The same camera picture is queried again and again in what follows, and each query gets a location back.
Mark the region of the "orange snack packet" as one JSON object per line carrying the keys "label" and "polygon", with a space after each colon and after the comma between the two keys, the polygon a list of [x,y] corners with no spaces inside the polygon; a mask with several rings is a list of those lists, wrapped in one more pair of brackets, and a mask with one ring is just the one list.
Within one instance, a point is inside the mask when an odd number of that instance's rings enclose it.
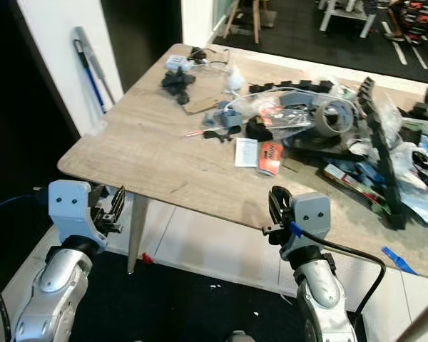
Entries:
{"label": "orange snack packet", "polygon": [[282,164],[285,147],[280,141],[260,141],[258,153],[258,172],[267,176],[276,176]]}

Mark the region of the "white paper card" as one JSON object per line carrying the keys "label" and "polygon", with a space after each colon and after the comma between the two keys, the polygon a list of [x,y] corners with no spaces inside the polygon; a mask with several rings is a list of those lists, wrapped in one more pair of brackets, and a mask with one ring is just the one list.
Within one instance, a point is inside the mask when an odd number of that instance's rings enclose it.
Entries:
{"label": "white paper card", "polygon": [[257,168],[259,162],[259,141],[238,138],[235,140],[234,166],[238,168]]}

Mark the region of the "wooden table with metal legs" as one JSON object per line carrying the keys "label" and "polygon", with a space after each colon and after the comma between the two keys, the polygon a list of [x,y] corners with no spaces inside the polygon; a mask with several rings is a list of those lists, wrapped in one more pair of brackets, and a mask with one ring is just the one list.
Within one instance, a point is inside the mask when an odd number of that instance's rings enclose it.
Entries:
{"label": "wooden table with metal legs", "polygon": [[322,176],[319,157],[286,150],[285,164],[270,177],[236,167],[231,142],[189,137],[202,118],[185,114],[162,89],[165,62],[161,56],[106,114],[102,133],[78,140],[61,157],[63,173],[254,230],[270,223],[266,195],[274,185],[293,195],[319,192],[332,202],[329,241],[375,254],[388,247],[428,277],[428,227],[407,214],[406,228],[391,230],[361,195]]}

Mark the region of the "chunky black plastic part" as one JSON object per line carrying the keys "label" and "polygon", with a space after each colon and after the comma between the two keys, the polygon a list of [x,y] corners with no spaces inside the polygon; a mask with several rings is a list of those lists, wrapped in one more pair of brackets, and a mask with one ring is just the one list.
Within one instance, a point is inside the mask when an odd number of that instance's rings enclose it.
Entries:
{"label": "chunky black plastic part", "polygon": [[268,130],[260,116],[254,116],[246,122],[244,133],[247,139],[254,139],[257,141],[274,140],[272,131]]}

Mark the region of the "long colourful printed box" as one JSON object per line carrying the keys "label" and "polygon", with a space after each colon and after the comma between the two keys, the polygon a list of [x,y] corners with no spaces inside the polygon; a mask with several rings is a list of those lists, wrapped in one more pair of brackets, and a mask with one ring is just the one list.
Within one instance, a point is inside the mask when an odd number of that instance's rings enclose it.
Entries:
{"label": "long colourful printed box", "polygon": [[344,170],[337,168],[335,164],[326,164],[322,168],[322,173],[332,182],[336,182],[367,199],[370,202],[371,210],[376,214],[381,214],[381,212],[392,214],[386,199],[378,191],[355,179],[354,176],[347,174]]}

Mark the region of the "flat black plastic part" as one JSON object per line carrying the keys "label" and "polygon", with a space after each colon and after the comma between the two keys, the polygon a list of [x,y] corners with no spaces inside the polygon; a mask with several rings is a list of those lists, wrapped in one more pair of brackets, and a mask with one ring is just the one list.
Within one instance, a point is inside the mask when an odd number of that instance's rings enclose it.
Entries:
{"label": "flat black plastic part", "polygon": [[221,143],[233,140],[230,134],[221,134],[217,130],[205,130],[202,136],[204,139],[218,139]]}

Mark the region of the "clear plastic bag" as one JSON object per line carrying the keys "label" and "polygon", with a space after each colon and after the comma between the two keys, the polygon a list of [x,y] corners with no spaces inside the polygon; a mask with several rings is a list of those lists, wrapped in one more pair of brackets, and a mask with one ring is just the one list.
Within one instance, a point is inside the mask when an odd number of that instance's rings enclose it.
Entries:
{"label": "clear plastic bag", "polygon": [[236,100],[228,103],[228,107],[240,112],[244,118],[262,117],[274,139],[289,139],[289,137],[301,134],[330,139],[316,133],[314,114],[319,105],[331,100],[343,100],[353,105],[358,120],[358,110],[350,100],[329,93],[317,93],[290,87],[240,95]]}

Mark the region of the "large black floor mat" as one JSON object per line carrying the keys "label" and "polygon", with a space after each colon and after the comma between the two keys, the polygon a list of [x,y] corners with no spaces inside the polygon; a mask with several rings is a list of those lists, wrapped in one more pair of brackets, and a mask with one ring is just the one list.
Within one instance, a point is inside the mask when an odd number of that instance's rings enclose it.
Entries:
{"label": "large black floor mat", "polygon": [[244,331],[256,342],[305,342],[295,299],[161,264],[126,267],[123,255],[94,258],[68,341],[226,342]]}

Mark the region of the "grey blue plastic part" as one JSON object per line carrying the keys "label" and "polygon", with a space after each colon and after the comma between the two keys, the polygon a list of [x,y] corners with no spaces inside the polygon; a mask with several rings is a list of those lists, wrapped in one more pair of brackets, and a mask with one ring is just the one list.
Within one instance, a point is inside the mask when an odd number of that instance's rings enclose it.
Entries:
{"label": "grey blue plastic part", "polygon": [[243,117],[240,112],[228,107],[228,101],[218,102],[213,110],[208,111],[202,120],[202,127],[214,130],[214,128],[239,128],[243,126]]}

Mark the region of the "grey tape roll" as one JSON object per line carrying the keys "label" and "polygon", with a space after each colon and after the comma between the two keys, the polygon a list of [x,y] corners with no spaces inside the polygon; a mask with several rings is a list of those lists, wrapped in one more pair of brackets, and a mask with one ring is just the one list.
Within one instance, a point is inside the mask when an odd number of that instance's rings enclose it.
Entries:
{"label": "grey tape roll", "polygon": [[355,108],[343,100],[325,102],[316,108],[314,114],[316,133],[326,138],[348,133],[356,120]]}

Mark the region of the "grey robot foot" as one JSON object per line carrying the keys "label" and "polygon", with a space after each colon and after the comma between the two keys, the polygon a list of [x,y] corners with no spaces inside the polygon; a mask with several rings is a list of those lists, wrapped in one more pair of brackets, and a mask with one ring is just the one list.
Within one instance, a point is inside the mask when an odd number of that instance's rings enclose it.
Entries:
{"label": "grey robot foot", "polygon": [[226,342],[255,342],[255,339],[243,330],[234,330],[230,333]]}

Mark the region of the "blue tape strip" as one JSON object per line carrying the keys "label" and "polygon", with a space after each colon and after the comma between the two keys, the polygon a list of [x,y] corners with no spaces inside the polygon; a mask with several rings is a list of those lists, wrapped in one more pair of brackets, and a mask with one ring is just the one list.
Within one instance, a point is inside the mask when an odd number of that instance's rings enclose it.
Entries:
{"label": "blue tape strip", "polygon": [[407,263],[407,261],[403,257],[401,257],[389,247],[383,247],[382,253],[385,257],[387,257],[388,261],[390,261],[390,263],[393,264],[394,267],[396,267],[400,271],[405,271],[405,273],[413,274],[413,276],[417,275],[417,272],[410,266],[410,264]]}

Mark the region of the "brown cardboard tag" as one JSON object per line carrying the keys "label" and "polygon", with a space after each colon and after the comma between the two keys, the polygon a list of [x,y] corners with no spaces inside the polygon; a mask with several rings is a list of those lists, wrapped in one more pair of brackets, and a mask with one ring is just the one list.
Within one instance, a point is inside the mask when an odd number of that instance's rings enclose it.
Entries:
{"label": "brown cardboard tag", "polygon": [[188,104],[183,105],[183,110],[189,115],[205,112],[217,108],[218,104],[223,101],[220,95],[214,95],[214,97],[201,98],[201,100],[192,100]]}

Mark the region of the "blue stick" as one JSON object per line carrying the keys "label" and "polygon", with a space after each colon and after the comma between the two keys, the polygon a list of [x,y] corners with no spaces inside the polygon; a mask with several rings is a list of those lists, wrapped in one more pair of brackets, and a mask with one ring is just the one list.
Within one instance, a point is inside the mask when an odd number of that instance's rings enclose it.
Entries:
{"label": "blue stick", "polygon": [[80,59],[81,65],[86,71],[88,81],[91,84],[91,90],[93,91],[93,94],[96,96],[96,100],[98,102],[100,111],[103,112],[103,114],[106,114],[106,108],[104,108],[103,96],[100,94],[100,91],[96,82],[96,78],[94,78],[93,72],[91,72],[91,64],[89,62],[89,59],[87,58],[86,49],[84,49],[84,46],[81,43],[80,39],[74,39],[73,45],[74,45],[75,51],[77,52],[78,58]]}

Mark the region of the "white crumpled tissue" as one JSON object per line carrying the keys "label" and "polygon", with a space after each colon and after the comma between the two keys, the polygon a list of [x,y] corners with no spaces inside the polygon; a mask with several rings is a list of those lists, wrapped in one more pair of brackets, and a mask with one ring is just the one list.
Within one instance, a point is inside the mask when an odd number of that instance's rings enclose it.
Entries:
{"label": "white crumpled tissue", "polygon": [[228,69],[226,78],[226,91],[230,93],[240,93],[241,89],[247,85],[246,78],[243,77],[239,66],[231,66]]}

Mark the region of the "black clamp part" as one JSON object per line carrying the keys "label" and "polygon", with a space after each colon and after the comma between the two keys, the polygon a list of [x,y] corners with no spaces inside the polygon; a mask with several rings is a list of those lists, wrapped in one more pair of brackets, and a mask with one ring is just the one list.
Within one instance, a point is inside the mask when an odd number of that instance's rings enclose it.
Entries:
{"label": "black clamp part", "polygon": [[187,87],[194,82],[194,75],[177,69],[176,71],[166,72],[161,81],[161,87],[175,98],[178,105],[185,105],[189,102]]}

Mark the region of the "white crumpled plastic bag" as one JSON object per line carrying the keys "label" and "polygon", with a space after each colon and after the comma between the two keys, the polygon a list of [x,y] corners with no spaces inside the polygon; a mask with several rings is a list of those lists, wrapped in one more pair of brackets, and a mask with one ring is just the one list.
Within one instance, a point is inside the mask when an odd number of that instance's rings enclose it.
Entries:
{"label": "white crumpled plastic bag", "polygon": [[428,224],[428,135],[417,144],[397,137],[390,156],[401,202]]}

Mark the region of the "small white adapter box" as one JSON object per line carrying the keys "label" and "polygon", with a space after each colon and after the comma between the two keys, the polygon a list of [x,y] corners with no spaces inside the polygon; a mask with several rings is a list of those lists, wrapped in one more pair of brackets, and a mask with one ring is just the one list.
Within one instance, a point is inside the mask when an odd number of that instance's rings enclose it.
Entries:
{"label": "small white adapter box", "polygon": [[187,56],[171,55],[166,59],[164,65],[169,71],[188,72],[193,68],[194,62]]}

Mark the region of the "small black device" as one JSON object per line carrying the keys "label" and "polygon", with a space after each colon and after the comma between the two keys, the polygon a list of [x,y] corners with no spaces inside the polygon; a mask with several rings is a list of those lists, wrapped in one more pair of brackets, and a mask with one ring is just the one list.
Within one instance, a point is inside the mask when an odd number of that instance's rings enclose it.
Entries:
{"label": "small black device", "polygon": [[207,51],[207,48],[192,48],[188,61],[194,66],[208,65],[210,59],[208,59]]}

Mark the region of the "wooden stool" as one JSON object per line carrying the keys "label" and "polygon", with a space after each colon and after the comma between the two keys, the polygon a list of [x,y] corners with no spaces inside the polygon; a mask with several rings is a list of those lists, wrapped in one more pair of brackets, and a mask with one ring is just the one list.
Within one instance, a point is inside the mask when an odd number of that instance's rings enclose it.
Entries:
{"label": "wooden stool", "polygon": [[227,38],[231,33],[246,32],[260,43],[262,32],[262,10],[264,0],[229,0],[227,19],[220,37]]}

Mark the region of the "orange black parts pile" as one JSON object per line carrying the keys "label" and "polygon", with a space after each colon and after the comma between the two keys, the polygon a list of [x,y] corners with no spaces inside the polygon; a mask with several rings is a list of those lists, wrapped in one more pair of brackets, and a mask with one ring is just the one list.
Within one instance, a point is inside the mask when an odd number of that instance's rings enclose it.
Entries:
{"label": "orange black parts pile", "polygon": [[391,0],[387,12],[394,26],[388,39],[417,46],[428,43],[428,0]]}

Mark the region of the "white table frame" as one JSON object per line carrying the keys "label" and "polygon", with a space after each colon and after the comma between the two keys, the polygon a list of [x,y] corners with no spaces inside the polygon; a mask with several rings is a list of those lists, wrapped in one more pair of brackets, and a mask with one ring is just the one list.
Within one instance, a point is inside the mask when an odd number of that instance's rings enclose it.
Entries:
{"label": "white table frame", "polygon": [[326,32],[332,17],[338,16],[363,21],[361,38],[370,34],[378,15],[378,5],[373,0],[319,0],[317,8],[324,12],[319,26],[321,32]]}

